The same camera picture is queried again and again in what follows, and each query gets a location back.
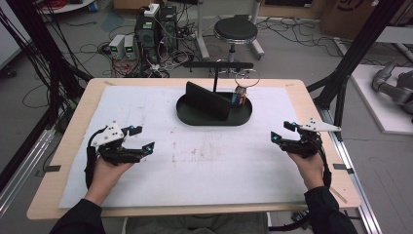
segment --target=black metal pole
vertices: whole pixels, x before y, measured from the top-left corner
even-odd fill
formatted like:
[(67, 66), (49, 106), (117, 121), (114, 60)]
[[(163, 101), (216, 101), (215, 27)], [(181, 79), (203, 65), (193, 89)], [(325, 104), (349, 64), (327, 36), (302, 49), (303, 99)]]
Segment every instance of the black metal pole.
[(213, 69), (215, 70), (215, 77), (213, 78), (213, 90), (212, 91), (214, 93), (216, 93), (216, 86), (218, 84), (218, 71), (219, 71), (219, 68), (215, 67)]
[(307, 87), (309, 92), (324, 87), (319, 96), (314, 99), (315, 105), (322, 109), (328, 109), (330, 103), (339, 95), (336, 102), (334, 125), (341, 126), (342, 124), (346, 86), (353, 71), (403, 2), (404, 0), (381, 0), (337, 68), (329, 76)]

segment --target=cardboard box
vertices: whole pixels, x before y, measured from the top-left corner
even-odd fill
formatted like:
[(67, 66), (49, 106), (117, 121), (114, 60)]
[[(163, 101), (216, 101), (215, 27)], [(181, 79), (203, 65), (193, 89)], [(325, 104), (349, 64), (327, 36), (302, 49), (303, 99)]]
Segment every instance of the cardboard box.
[(374, 10), (369, 0), (327, 0), (319, 21), (324, 35), (355, 39)]
[(311, 7), (312, 0), (265, 0), (265, 5), (278, 5), (290, 7)]
[[(410, 0), (404, 1), (403, 5), (401, 5), (400, 9), (398, 9), (397, 13), (394, 15), (393, 19), (391, 20), (391, 25), (394, 25), (398, 19), (403, 15), (403, 13), (408, 9), (409, 4), (411, 3)], [(398, 25), (404, 25), (408, 23), (413, 18), (413, 8), (406, 12), (404, 18), (401, 19)]]
[(321, 17), (325, 7), (325, 0), (313, 0), (311, 7), (292, 7), (268, 5), (263, 1), (259, 9), (260, 17), (274, 18), (297, 18), (307, 20), (317, 20)]

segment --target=power supply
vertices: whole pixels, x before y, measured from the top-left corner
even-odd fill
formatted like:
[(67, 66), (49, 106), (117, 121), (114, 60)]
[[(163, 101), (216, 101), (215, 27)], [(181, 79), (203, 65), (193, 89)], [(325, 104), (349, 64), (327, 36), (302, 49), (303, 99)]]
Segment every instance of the power supply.
[(139, 54), (142, 61), (149, 61), (151, 64), (158, 64), (159, 53), (162, 52), (160, 45), (161, 30), (158, 20), (152, 17), (139, 16), (134, 28), (134, 34), (138, 43)]
[(125, 54), (127, 59), (137, 59), (138, 57), (138, 48), (134, 35), (125, 36)]
[(110, 42), (109, 49), (113, 59), (122, 59), (125, 55), (125, 35), (116, 35)]
[(159, 13), (159, 22), (162, 27), (164, 45), (169, 51), (177, 49), (176, 39), (176, 7), (164, 6)]

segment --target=black tray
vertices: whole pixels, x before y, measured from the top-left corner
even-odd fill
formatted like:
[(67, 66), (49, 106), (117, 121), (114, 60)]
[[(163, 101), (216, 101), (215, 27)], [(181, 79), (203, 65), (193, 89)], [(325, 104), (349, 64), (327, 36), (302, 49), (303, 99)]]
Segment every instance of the black tray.
[[(217, 92), (217, 94), (231, 100), (231, 92)], [(189, 105), (186, 102), (186, 96), (182, 96), (176, 103), (176, 113), (178, 118), (187, 125), (192, 126), (239, 126), (248, 122), (252, 113), (251, 101), (247, 98), (244, 105), (234, 106), (231, 105), (228, 119), (217, 120), (214, 116), (211, 116), (204, 111)]]

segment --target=concrete floor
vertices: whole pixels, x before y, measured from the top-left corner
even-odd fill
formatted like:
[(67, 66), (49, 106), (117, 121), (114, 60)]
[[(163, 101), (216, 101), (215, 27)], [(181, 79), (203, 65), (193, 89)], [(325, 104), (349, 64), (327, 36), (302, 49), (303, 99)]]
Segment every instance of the concrete floor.
[[(105, 72), (110, 69), (109, 62), (101, 55), (85, 54), (81, 51), (92, 51), (94, 46), (109, 42), (109, 38), (113, 38), (117, 33), (132, 33), (134, 26), (134, 15), (113, 11), (110, 3), (104, 6), (95, 14), (81, 9), (58, 15), (60, 21), (66, 22), (61, 28), (72, 51), (76, 53), (79, 61), (83, 61), (83, 65), (94, 77), (109, 77), (110, 74)], [(214, 20), (216, 19), (207, 20), (205, 28), (208, 24), (213, 25)], [(85, 22), (94, 23), (82, 26), (69, 24)], [(276, 31), (265, 29), (263, 26), (259, 29), (258, 41), (265, 51), (265, 56), (261, 60), (256, 59), (256, 55), (248, 46), (237, 46), (236, 49), (236, 59), (253, 62), (261, 78), (300, 79), (306, 85), (310, 85), (329, 75), (340, 62), (341, 57), (337, 47), (327, 37), (321, 40), (325, 47), (304, 46), (286, 39), (296, 40), (291, 28), (283, 30), (279, 21), (271, 22), (271, 25)], [(300, 31), (303, 34), (300, 34), (298, 25), (294, 30), (300, 41), (310, 39), (303, 34), (313, 34), (314, 38), (324, 37), (319, 34), (316, 21), (302, 24)], [(209, 30), (206, 34), (211, 35), (212, 32)], [(66, 52), (61, 41), (58, 39), (56, 41), (61, 50)], [(226, 58), (228, 44), (207, 36), (206, 46), (211, 60)], [(397, 58), (399, 63), (406, 67), (412, 66), (412, 63), (406, 62), (406, 59), (392, 49), (391, 45), (383, 44), (375, 45), (362, 62), (384, 64), (392, 58)], [(0, 170), (4, 169), (46, 110), (46, 107), (39, 107), (46, 103), (46, 89), (44, 87), (35, 89), (42, 83), (36, 78), (28, 59), (24, 55), (19, 55), (11, 65), (18, 72), (18, 76), (12, 78), (2, 74), (0, 79), (2, 113), (0, 128), (3, 133), (7, 133), (0, 137), (2, 155)], [(208, 70), (193, 69), (191, 73), (189, 69), (179, 67), (170, 72), (170, 77), (208, 77)], [(312, 96), (316, 97), (317, 94), (318, 92), (314, 92)], [(411, 173), (413, 136), (381, 133), (351, 81), (348, 84), (342, 127), (347, 150), (382, 232), (411, 233), (413, 185), (410, 178), (413, 176)], [(33, 175), (29, 177), (13, 204), (0, 219), (0, 233), (33, 233), (33, 230), (36, 230), (36, 233), (47, 233), (56, 222), (55, 220), (28, 220), (25, 213), (41, 182), (41, 177), (35, 176), (34, 173), (41, 170), (44, 160), (60, 138), (61, 134), (57, 134), (49, 151), (36, 166)], [(356, 211), (348, 212), (350, 215), (358, 215)], [(271, 217), (274, 225), (290, 223), (290, 213), (271, 213)], [(106, 218), (104, 225), (107, 233), (121, 233), (122, 222), (120, 218)], [(359, 233), (365, 232), (359, 220), (354, 220), (354, 223)], [(292, 233), (311, 233), (311, 231), (296, 230)]]

